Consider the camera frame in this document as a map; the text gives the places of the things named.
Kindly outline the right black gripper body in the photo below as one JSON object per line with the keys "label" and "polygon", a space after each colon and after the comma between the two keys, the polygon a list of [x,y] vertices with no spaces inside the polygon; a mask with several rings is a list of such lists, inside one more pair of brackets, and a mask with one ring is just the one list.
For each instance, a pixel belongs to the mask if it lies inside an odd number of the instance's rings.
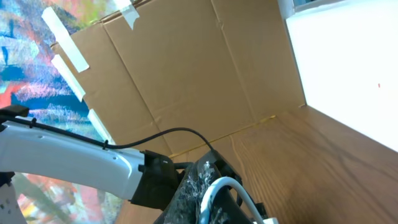
{"label": "right black gripper body", "polygon": [[152,151],[141,153],[144,155],[144,164],[138,165],[138,171],[142,177],[130,202],[165,210],[183,179],[187,163],[174,164],[169,157]]}

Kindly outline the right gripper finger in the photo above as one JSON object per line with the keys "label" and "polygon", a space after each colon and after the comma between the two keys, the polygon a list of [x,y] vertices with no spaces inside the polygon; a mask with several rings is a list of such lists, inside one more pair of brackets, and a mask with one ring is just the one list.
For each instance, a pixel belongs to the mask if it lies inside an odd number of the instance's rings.
{"label": "right gripper finger", "polygon": [[[219,153],[207,152],[185,170],[185,175],[167,208],[155,224],[197,224],[200,204],[207,188],[220,177],[231,177],[242,182],[236,169]],[[223,187],[210,208],[210,223],[252,223],[232,196],[229,188]]]}

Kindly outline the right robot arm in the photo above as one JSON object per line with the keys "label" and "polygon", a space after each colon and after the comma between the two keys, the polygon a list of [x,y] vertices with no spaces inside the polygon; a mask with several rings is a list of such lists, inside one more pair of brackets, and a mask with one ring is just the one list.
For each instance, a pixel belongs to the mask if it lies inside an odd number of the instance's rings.
{"label": "right robot arm", "polygon": [[109,192],[134,205],[162,211],[159,223],[262,222],[240,176],[216,150],[199,161],[175,163],[28,118],[29,109],[1,110],[1,222],[24,223],[12,177],[36,174]]}

